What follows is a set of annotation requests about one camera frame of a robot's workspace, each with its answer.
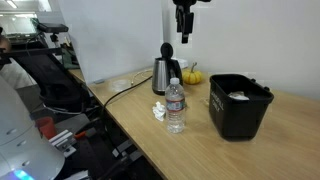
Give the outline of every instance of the water bottle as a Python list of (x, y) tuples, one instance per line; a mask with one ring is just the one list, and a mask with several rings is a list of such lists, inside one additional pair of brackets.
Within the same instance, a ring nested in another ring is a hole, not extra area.
[(179, 133), (185, 126), (185, 97), (178, 78), (170, 79), (165, 97), (167, 129), (171, 133)]

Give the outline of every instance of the wooden table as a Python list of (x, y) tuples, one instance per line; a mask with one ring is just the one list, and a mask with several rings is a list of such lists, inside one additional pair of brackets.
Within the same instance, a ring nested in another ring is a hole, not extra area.
[[(117, 79), (131, 81), (133, 74)], [(102, 104), (115, 94), (109, 88), (114, 80), (89, 86)], [(165, 101), (152, 92), (151, 81), (120, 95), (107, 106), (115, 122), (164, 178), (320, 178), (319, 101), (272, 90), (275, 99), (256, 137), (228, 142), (218, 135), (203, 103), (209, 97), (209, 81), (184, 88), (187, 125), (180, 134), (169, 133), (165, 122), (154, 118), (152, 106)]]

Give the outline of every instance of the blue light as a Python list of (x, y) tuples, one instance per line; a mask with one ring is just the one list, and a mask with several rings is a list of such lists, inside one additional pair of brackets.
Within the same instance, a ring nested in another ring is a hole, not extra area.
[(27, 174), (23, 170), (15, 170), (13, 171), (13, 173), (20, 180), (34, 180), (29, 174)]

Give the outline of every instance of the white robot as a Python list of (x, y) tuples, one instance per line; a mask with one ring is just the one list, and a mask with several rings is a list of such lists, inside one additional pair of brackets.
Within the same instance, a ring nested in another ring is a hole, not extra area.
[(54, 179), (63, 153), (41, 138), (16, 91), (0, 76), (0, 180)]

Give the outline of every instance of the black bin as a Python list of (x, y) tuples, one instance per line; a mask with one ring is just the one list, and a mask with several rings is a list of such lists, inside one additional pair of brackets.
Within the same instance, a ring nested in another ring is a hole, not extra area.
[[(255, 137), (268, 105), (273, 100), (269, 88), (238, 74), (210, 77), (209, 111), (220, 136), (228, 141)], [(243, 92), (249, 100), (237, 100), (230, 93)]]

